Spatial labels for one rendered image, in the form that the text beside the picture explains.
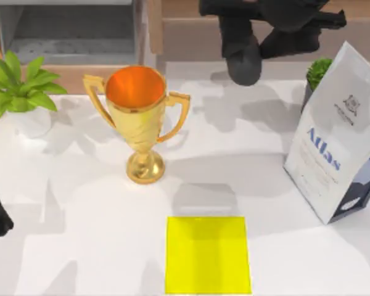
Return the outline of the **small green plant dark pot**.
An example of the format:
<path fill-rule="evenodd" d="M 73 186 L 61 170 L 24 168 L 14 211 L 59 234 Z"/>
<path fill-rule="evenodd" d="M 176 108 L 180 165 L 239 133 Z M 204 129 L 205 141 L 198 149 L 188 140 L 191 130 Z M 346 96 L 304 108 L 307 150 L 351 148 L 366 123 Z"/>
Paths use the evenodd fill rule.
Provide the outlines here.
<path fill-rule="evenodd" d="M 305 86 L 305 95 L 303 99 L 302 109 L 306 106 L 309 101 L 313 91 L 316 89 L 323 76 L 327 72 L 328 68 L 332 63 L 332 59 L 320 58 L 316 59 L 308 68 L 306 73 L 306 86 Z"/>

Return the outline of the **wooden cupboard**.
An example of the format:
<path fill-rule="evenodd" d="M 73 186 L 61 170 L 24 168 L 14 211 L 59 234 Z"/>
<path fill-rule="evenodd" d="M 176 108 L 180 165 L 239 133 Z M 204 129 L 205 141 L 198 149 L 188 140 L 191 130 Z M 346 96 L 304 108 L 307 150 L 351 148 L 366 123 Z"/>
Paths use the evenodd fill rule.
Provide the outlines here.
<path fill-rule="evenodd" d="M 148 11 L 150 48 L 170 62 L 215 62 L 221 59 L 221 40 L 216 17 L 202 17 L 198 0 L 157 0 Z M 343 10 L 347 26 L 325 30 L 320 48 L 311 54 L 282 57 L 282 62 L 309 62 L 319 57 L 333 57 L 344 41 L 348 41 L 370 61 L 370 0 L 330 0 L 325 12 Z"/>

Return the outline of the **white bag with blue print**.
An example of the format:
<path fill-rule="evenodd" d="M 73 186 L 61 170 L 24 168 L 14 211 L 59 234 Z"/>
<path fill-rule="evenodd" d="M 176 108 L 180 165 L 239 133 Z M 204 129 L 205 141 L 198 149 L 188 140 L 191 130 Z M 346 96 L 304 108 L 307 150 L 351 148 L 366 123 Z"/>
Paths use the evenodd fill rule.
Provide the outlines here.
<path fill-rule="evenodd" d="M 370 199 L 370 63 L 343 43 L 305 104 L 284 168 L 329 224 Z"/>

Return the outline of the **gold trophy cup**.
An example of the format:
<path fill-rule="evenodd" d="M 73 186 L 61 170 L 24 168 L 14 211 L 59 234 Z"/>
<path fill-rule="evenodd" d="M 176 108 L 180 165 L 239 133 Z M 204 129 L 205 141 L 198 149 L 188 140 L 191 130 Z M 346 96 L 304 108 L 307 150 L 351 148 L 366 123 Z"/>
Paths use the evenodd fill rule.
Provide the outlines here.
<path fill-rule="evenodd" d="M 108 80 L 85 75 L 83 84 L 102 118 L 134 151 L 126 163 L 129 179 L 138 184 L 158 181 L 165 172 L 165 162 L 153 147 L 180 131 L 189 113 L 191 97 L 169 92 L 165 77 L 143 65 L 123 67 Z M 161 135 L 165 109 L 176 104 L 181 105 L 178 122 Z"/>

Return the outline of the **pale wooden drawer front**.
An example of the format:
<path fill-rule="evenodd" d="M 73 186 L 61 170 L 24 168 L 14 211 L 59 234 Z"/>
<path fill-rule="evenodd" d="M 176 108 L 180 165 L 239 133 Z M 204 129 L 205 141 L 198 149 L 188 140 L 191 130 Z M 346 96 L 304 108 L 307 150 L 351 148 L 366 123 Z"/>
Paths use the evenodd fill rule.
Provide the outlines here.
<path fill-rule="evenodd" d="M 129 65 L 43 65 L 41 68 L 58 74 L 54 82 L 68 94 L 87 94 L 83 83 L 85 75 L 98 76 L 106 83 L 115 72 L 127 67 Z"/>

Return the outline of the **drawer with grey pierced inside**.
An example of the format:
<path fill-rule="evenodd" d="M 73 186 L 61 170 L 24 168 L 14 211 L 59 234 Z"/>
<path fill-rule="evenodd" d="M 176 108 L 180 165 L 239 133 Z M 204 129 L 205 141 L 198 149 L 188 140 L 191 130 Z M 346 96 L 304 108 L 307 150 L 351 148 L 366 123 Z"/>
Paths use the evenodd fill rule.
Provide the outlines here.
<path fill-rule="evenodd" d="M 136 64 L 141 16 L 141 0 L 0 0 L 1 50 L 22 64 Z"/>

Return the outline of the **flat yellow square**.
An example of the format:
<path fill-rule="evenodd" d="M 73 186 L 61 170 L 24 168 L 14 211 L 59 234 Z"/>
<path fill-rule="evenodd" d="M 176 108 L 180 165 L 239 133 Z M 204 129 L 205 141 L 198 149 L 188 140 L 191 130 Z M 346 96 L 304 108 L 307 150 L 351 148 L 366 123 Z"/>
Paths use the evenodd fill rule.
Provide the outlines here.
<path fill-rule="evenodd" d="M 169 217 L 165 293 L 250 295 L 245 219 L 241 216 Z"/>

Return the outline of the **green plant in white pot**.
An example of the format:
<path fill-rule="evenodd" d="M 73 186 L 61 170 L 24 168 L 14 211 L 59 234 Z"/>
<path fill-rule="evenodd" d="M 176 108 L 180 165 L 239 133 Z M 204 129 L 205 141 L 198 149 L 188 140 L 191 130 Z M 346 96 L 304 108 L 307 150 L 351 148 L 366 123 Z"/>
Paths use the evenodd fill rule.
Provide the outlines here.
<path fill-rule="evenodd" d="M 28 138 L 44 136 L 52 127 L 50 113 L 57 111 L 52 95 L 66 94 L 56 83 L 60 75 L 43 68 L 44 57 L 33 59 L 22 77 L 19 58 L 7 51 L 0 59 L 0 119 L 8 115 L 19 133 Z"/>

